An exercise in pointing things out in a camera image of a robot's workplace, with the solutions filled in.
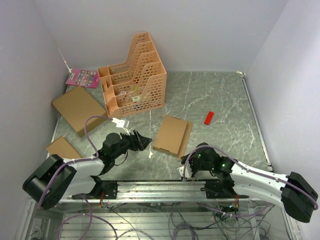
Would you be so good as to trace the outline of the brown cardboard box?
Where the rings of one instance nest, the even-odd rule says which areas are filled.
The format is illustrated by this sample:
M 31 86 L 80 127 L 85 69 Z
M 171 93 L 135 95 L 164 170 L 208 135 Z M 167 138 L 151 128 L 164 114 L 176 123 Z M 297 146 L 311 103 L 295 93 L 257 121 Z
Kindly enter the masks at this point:
M 192 128 L 191 121 L 165 115 L 152 149 L 180 159 L 185 155 Z

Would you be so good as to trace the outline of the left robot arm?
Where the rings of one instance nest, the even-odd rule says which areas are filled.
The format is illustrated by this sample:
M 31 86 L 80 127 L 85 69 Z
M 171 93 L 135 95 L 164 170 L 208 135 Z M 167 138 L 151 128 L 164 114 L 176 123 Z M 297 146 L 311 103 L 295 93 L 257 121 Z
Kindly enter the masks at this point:
M 114 200 L 118 193 L 115 180 L 102 180 L 101 176 L 116 166 L 116 159 L 129 151 L 144 151 L 152 142 L 137 130 L 131 133 L 110 133 L 96 154 L 88 158 L 67 159 L 50 155 L 23 183 L 22 189 L 41 208 L 53 208 L 60 200 L 106 198 Z

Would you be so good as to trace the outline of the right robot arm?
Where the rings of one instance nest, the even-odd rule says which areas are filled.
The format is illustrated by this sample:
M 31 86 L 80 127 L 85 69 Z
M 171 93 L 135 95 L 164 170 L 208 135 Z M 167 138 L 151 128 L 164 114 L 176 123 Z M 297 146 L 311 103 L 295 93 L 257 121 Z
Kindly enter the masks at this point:
M 206 142 L 181 157 L 177 168 L 183 181 L 203 171 L 218 178 L 224 197 L 254 197 L 280 207 L 302 223 L 309 223 L 319 208 L 317 192 L 301 174 L 292 171 L 285 175 L 249 166 Z

